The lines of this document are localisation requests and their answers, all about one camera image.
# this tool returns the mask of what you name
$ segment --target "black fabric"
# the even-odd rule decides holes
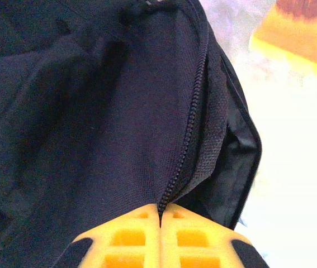
[[[241,240],[233,240],[231,244],[245,268],[269,268],[259,252]]]
[[[59,260],[51,268],[79,267],[92,243],[93,240],[90,238],[84,238],[71,243],[60,256]]]
[[[132,2],[101,2],[0,1],[0,267],[49,267],[78,234],[160,201],[206,53],[173,196],[227,227],[244,205],[259,139],[199,2],[125,24]]]

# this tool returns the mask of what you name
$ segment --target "zipper teeth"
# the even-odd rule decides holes
[[[194,5],[191,3],[191,1],[188,1],[188,3],[193,7],[196,17],[200,18],[198,15],[198,12],[196,11]],[[195,119],[196,119],[196,114],[197,114],[197,107],[198,107],[198,100],[200,96],[200,91],[202,88],[202,81],[203,81],[203,75],[204,75],[204,68],[205,68],[205,61],[207,57],[207,52],[208,52],[208,41],[209,41],[209,29],[208,29],[208,23],[206,18],[204,25],[201,24],[200,30],[201,30],[201,38],[200,38],[200,54],[198,56],[198,64],[197,64],[197,70],[196,70],[196,75],[195,75],[195,82],[193,86],[193,96],[191,100],[191,105],[190,105],[190,110],[189,110],[189,116],[188,116],[188,121],[187,121],[187,126],[186,126],[186,132],[184,135],[184,142],[183,142],[183,147],[181,150],[181,153],[179,155],[178,163],[176,166],[176,169],[174,171],[173,177],[170,178],[168,185],[162,195],[161,200],[158,203],[158,214],[160,218],[162,217],[162,214],[167,207],[167,204],[170,201],[170,197],[174,191],[174,187],[177,184],[179,175],[181,173],[182,166],[184,164],[184,160],[186,158],[186,155],[188,153],[188,148],[190,145],[191,141],[191,136],[193,132],[193,127],[195,124]]]

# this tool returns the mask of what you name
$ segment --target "black backpack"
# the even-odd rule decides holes
[[[0,1],[0,267],[148,203],[234,229],[260,158],[198,0]]]

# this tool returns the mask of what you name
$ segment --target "yellow plastic part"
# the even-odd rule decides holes
[[[317,75],[317,18],[293,18],[274,6],[252,34],[249,48],[287,61],[292,70]]]
[[[175,204],[159,227],[149,204],[80,234],[93,239],[80,268],[243,268],[230,241],[242,235]]]

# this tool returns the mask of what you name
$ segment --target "white surface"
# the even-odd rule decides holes
[[[248,51],[274,1],[201,0],[261,134],[263,156],[237,226],[271,268],[317,267],[317,76]]]

